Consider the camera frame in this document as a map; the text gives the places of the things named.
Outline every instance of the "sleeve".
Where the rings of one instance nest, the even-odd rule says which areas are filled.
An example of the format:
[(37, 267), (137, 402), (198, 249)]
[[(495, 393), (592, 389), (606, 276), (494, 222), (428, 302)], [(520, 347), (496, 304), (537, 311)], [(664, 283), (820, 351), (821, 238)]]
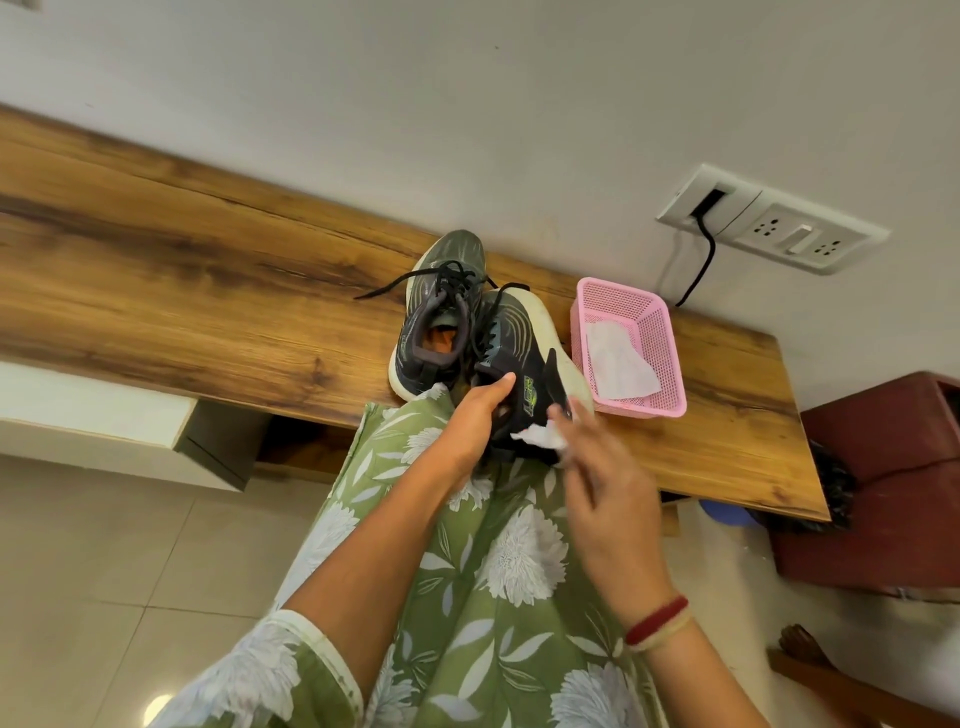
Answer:
[(360, 688), (336, 647), (303, 615), (273, 612), (181, 690), (150, 728), (352, 728)]

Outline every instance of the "hand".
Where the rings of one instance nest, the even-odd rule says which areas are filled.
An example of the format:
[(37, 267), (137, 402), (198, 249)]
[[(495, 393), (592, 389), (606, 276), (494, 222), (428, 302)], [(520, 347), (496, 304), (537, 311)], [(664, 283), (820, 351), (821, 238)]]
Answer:
[(564, 436), (567, 521), (587, 576), (629, 630), (677, 592), (660, 547), (660, 495), (623, 443), (582, 404), (549, 416)]
[(493, 410), (510, 394), (515, 381), (516, 375), (508, 372), (494, 384), (473, 387), (454, 410), (443, 434), (430, 447), (442, 453), (444, 460), (453, 465), (460, 487), (487, 448), (493, 426)]

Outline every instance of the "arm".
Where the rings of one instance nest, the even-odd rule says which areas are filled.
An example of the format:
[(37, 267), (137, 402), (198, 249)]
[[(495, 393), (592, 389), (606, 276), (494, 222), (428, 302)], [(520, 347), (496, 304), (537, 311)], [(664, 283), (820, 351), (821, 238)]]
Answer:
[[(584, 569), (624, 630), (677, 596), (660, 547), (657, 485), (579, 402), (550, 417), (567, 441), (567, 518)], [(645, 653), (678, 728), (769, 728), (707, 636), (690, 621)]]
[(475, 387), (443, 434), (283, 605), (334, 644), (369, 699), (400, 611), (450, 494), (463, 486), (490, 439), (492, 412), (514, 384)]

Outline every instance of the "blue object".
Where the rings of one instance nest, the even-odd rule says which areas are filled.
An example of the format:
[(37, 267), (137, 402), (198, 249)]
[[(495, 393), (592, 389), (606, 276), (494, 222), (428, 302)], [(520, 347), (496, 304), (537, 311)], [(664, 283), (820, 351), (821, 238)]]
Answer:
[(724, 525), (757, 525), (756, 519), (742, 505), (701, 500), (700, 507), (704, 509), (704, 513)]

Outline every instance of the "wrist band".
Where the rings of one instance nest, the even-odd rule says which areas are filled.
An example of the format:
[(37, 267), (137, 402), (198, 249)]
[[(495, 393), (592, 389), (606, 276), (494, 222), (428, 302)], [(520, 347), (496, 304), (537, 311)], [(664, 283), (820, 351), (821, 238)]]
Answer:
[(645, 652), (676, 634), (692, 618), (690, 602), (685, 596), (680, 595), (638, 622), (627, 633), (624, 642), (633, 652)]

